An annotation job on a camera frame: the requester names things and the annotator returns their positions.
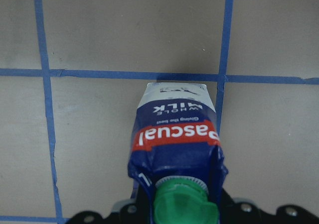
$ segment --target screw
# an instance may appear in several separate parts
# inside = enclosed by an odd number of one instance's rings
[[[297,210],[292,207],[286,207],[286,213],[292,217],[296,217],[298,215]]]
[[[83,221],[84,223],[91,223],[94,221],[94,216],[86,216]]]
[[[129,207],[128,207],[129,214],[134,214],[134,213],[136,213],[137,210],[138,210],[137,207],[134,205],[129,205]]]
[[[242,205],[240,205],[241,210],[243,210],[244,212],[251,212],[253,210],[252,206],[248,203],[243,203]]]

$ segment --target black mount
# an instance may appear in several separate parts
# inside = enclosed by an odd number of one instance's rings
[[[319,218],[296,205],[284,205],[271,215],[252,202],[233,200],[223,190],[219,205],[221,224],[319,224]],[[103,219],[96,212],[76,214],[66,224],[149,224],[149,202],[142,188],[131,203],[124,204],[119,211]]]

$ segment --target green cap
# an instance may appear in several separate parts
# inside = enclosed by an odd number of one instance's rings
[[[174,178],[156,191],[154,220],[156,224],[216,224],[218,208],[199,184]]]

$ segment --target blue tape line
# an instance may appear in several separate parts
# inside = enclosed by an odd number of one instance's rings
[[[35,8],[36,29],[37,29],[37,35],[38,35],[42,74],[43,74],[45,116],[46,116],[48,138],[49,138],[55,212],[56,212],[56,217],[58,218],[58,220],[61,220],[63,215],[62,215],[62,206],[61,206],[61,201],[59,197],[59,192],[56,186],[57,177],[56,177],[55,162],[54,162],[55,131],[54,131],[54,118],[53,118],[53,107],[52,107],[52,89],[51,89],[49,60],[47,55],[46,38],[45,38],[44,23],[43,23],[44,20],[43,20],[42,0],[34,0],[34,8]]]
[[[301,85],[319,85],[319,78],[303,79],[300,77],[284,76],[239,76],[227,75],[227,82],[236,83],[269,83],[269,84],[301,84]]]
[[[229,41],[230,41],[230,29],[231,29],[231,17],[233,12],[233,1],[225,0],[225,11],[224,11],[224,24],[223,24],[223,36],[221,41],[220,50],[220,62],[219,62],[219,72],[218,72],[218,82],[217,82],[217,95],[216,95],[216,115],[217,115],[217,132],[220,131],[221,116],[223,110],[224,102],[224,86],[227,81],[226,71],[227,71],[227,60],[229,51]]]
[[[0,76],[42,77],[42,70],[0,68]]]
[[[0,221],[57,223],[57,218],[0,216]]]
[[[0,76],[42,77],[42,70],[38,69],[7,69],[0,68]],[[50,70],[51,77],[80,77],[105,79],[137,79],[137,80],[170,80],[170,81],[212,81],[218,82],[216,74],[190,73],[159,73],[159,72],[130,72],[130,71],[89,71],[89,70]],[[226,75],[226,79],[219,81],[219,90],[223,91],[224,82],[232,83],[264,83],[264,84],[300,84],[319,85],[319,78],[300,78],[290,76],[245,76]]]
[[[132,71],[85,71],[85,70],[51,70],[52,77],[81,77],[81,78],[108,78],[108,79],[138,79],[164,81],[213,81],[217,82],[216,74],[189,74],[189,73],[159,73],[159,72],[132,72]]]

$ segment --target gray tile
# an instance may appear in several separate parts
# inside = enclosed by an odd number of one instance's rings
[[[225,0],[43,0],[54,69],[218,73]]]
[[[319,76],[319,0],[234,0],[228,74]]]
[[[41,78],[0,77],[1,215],[54,217]]]
[[[221,141],[231,196],[319,215],[318,94],[319,86],[227,84]]]
[[[106,216],[131,195],[127,175],[137,105],[150,81],[53,78],[56,169],[63,215]]]
[[[41,69],[33,0],[0,0],[0,68]]]

